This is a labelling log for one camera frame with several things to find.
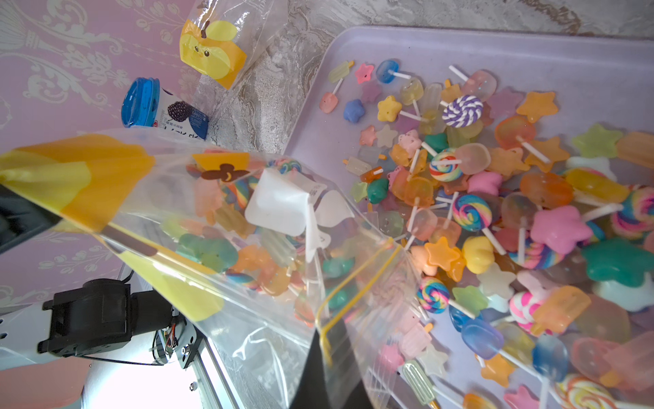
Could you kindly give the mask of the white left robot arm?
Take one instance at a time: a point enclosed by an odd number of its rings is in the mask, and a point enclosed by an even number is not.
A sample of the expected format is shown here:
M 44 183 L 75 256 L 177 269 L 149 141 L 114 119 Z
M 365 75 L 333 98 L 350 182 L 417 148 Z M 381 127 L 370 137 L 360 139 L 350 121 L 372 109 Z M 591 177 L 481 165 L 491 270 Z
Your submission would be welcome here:
M 204 342 L 201 332 L 156 291 L 134 292 L 123 279 L 93 279 L 80 288 L 23 308 L 1 310 L 1 368 L 105 354 L 133 337 L 153 334 L 153 358 L 187 368 Z

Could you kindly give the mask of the pile of colourful candies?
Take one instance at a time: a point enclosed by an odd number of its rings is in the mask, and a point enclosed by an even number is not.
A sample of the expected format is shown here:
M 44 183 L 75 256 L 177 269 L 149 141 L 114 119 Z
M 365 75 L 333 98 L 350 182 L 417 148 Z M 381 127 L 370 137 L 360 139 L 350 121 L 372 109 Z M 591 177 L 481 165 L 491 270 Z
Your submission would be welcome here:
M 366 122 L 347 160 L 352 195 L 406 215 L 381 226 L 417 270 L 418 308 L 403 321 L 397 379 L 439 405 L 446 355 L 429 319 L 448 312 L 484 378 L 516 367 L 542 394 L 513 408 L 622 408 L 615 392 L 653 391 L 653 334 L 628 315 L 653 308 L 653 189 L 627 185 L 611 160 L 653 164 L 653 65 L 643 61 L 514 61 L 558 78 L 558 91 L 499 89 L 493 73 L 424 86 L 394 59 L 347 60 L 329 73 Z

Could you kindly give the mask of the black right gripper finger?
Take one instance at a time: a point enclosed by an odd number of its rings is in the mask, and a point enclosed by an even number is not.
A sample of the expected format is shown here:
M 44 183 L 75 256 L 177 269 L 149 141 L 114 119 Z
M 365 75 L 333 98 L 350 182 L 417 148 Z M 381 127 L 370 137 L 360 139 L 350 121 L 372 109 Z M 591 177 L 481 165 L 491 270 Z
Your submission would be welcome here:
M 291 408 L 371 408 L 347 327 L 338 322 L 327 340 L 332 350 L 326 353 L 315 332 Z

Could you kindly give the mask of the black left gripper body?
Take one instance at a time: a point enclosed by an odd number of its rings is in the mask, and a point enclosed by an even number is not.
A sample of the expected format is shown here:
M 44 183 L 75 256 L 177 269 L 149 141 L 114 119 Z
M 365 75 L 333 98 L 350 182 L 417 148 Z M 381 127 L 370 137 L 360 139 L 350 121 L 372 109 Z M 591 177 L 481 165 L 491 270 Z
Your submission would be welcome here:
M 1 253 L 21 245 L 61 221 L 59 216 L 1 187 Z

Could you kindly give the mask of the ziploc candy bag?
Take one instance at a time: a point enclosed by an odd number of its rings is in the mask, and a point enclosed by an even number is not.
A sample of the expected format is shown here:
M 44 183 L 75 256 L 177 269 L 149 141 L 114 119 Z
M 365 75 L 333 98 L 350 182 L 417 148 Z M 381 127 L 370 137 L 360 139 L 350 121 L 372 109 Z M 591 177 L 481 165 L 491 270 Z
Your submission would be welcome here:
M 183 63 L 201 74 L 193 103 L 207 114 L 242 81 L 289 20 L 288 1 L 196 1 L 179 40 Z
M 305 165 L 135 127 L 3 153 L 1 184 L 134 269 L 245 378 L 245 399 L 291 408 L 314 333 L 330 353 L 342 321 L 371 408 L 388 404 L 417 271 Z

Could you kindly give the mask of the blue lid cup on table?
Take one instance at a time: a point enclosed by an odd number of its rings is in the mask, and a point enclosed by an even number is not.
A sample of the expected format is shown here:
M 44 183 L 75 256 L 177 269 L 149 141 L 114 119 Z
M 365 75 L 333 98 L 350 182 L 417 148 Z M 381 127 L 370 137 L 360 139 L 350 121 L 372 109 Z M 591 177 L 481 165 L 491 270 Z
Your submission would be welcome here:
M 120 117 L 125 128 L 161 128 L 203 141 L 208 135 L 208 116 L 165 90 L 156 78 L 137 78 L 132 83 L 124 97 Z

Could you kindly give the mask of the lavender plastic tray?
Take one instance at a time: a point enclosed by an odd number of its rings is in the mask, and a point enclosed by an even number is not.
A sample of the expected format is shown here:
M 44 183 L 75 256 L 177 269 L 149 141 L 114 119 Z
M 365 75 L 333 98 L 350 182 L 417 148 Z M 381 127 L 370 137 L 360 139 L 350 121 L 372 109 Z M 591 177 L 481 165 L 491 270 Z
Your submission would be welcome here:
M 288 156 L 391 247 L 337 332 L 364 407 L 653 405 L 653 45 L 354 27 L 327 49 Z

